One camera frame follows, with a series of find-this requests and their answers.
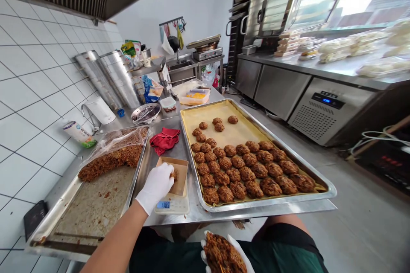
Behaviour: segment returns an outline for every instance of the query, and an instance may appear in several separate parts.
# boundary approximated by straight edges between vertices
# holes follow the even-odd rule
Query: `white glove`
[[[165,162],[149,172],[144,187],[135,198],[148,215],[151,214],[158,202],[171,190],[174,178],[170,178],[170,175],[173,172],[174,167]]]
[[[205,238],[208,232],[210,231],[209,230],[204,231]],[[243,249],[240,247],[239,243],[235,239],[233,239],[231,235],[228,235],[227,240],[230,244],[234,246],[234,248],[238,251],[239,255],[242,257],[248,273],[255,273],[255,270],[253,270],[252,268],[251,262],[249,261]],[[206,245],[206,240],[201,240],[202,248],[204,248],[205,245]],[[205,268],[206,273],[211,273],[211,268],[208,266],[208,262],[206,261],[206,254],[204,250],[201,251],[201,258],[202,258],[202,261],[206,264],[206,268]]]

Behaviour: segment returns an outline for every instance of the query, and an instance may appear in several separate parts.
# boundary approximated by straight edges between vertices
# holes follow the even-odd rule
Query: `oven handle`
[[[226,29],[225,29],[225,35],[226,35],[226,36],[231,36],[231,34],[228,34],[228,25],[229,25],[230,23],[232,23],[231,20],[228,21],[228,23],[226,24]]]
[[[239,29],[239,31],[240,31],[240,33],[241,33],[242,35],[245,35],[245,34],[246,34],[246,32],[242,32],[242,28],[243,28],[243,22],[245,21],[245,19],[248,19],[248,17],[249,17],[249,15],[246,15],[246,16],[244,16],[244,17],[242,18],[242,20],[240,21],[240,29]]]

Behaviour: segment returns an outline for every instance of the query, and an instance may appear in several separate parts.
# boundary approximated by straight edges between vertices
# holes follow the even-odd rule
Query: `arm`
[[[124,273],[146,219],[174,184],[172,165],[163,163],[148,174],[143,189],[127,212],[108,232],[81,273]]]

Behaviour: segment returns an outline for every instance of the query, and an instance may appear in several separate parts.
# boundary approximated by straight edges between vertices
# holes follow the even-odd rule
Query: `towel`
[[[152,147],[155,147],[157,155],[161,156],[166,150],[174,147],[179,141],[178,134],[181,131],[179,129],[168,129],[163,127],[160,134],[154,135],[149,141]]]

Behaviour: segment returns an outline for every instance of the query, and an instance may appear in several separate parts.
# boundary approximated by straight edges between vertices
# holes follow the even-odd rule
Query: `concrete floor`
[[[241,99],[225,96],[237,102]],[[285,123],[269,119],[262,110],[243,107],[336,186],[338,195],[332,202],[338,210],[299,215],[316,241],[329,272],[409,272],[407,196],[371,173],[353,168]],[[265,219],[252,219],[245,230],[237,229],[231,222],[212,224],[207,229],[250,241]],[[188,241],[200,241],[203,236],[203,229],[198,230]]]

